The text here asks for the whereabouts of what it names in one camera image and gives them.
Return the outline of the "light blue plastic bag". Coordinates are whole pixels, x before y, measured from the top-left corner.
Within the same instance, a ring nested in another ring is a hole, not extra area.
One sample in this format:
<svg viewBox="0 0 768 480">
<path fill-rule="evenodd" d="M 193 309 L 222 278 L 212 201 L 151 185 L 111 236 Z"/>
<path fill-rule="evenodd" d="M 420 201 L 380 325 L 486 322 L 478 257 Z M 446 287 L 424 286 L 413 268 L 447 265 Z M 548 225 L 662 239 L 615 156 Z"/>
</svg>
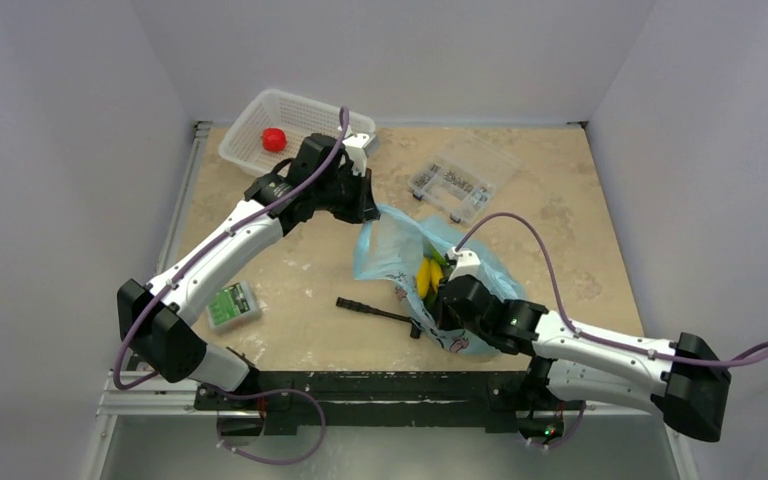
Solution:
<svg viewBox="0 0 768 480">
<path fill-rule="evenodd" d="M 458 355 L 494 357 L 499 351 L 477 335 L 456 328 L 436 326 L 417 291 L 416 275 L 426 254 L 444 254 L 464 237 L 464 232 L 437 215 L 417 221 L 403 211 L 382 204 L 380 218 L 365 223 L 353 254 L 357 280 L 391 283 L 400 307 L 410 322 L 441 349 Z"/>
</svg>

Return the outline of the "green fake fruit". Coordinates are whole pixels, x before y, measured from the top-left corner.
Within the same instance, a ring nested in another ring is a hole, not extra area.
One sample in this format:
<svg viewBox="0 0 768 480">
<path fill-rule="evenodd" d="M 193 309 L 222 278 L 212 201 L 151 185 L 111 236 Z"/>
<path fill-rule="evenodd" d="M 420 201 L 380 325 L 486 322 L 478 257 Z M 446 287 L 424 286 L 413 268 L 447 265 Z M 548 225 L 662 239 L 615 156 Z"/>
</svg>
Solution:
<svg viewBox="0 0 768 480">
<path fill-rule="evenodd" d="M 437 262 L 441 266 L 448 265 L 448 260 L 446 259 L 446 257 L 434 248 L 431 249 L 431 257 L 435 262 Z"/>
</svg>

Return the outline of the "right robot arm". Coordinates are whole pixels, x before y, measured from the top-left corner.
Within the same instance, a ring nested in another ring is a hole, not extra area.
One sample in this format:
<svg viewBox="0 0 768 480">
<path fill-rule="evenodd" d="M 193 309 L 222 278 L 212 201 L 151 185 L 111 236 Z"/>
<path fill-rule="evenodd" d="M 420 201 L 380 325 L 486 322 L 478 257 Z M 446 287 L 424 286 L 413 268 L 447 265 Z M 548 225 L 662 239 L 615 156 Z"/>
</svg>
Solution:
<svg viewBox="0 0 768 480">
<path fill-rule="evenodd" d="M 708 343 L 683 333 L 675 341 L 567 326 L 556 310 L 502 300 L 473 276 L 444 282 L 434 304 L 443 327 L 460 327 L 508 355 L 548 361 L 524 376 L 521 392 L 536 407 L 552 400 L 595 400 L 661 414 L 671 429 L 720 440 L 731 375 Z"/>
</svg>

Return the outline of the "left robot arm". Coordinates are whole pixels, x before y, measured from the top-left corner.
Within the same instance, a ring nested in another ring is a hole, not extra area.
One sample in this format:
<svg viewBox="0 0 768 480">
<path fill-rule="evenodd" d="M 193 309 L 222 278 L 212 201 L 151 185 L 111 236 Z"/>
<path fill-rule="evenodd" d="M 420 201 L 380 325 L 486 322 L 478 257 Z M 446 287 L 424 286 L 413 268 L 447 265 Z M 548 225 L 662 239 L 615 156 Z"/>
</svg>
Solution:
<svg viewBox="0 0 768 480">
<path fill-rule="evenodd" d="M 254 365 L 192 326 L 247 263 L 316 212 L 349 224 L 379 219 L 366 165 L 378 144 L 373 134 L 307 136 L 294 157 L 256 178 L 228 218 L 182 260 L 147 282 L 129 279 L 119 287 L 123 346 L 170 383 L 207 383 L 232 408 L 252 405 Z"/>
</svg>

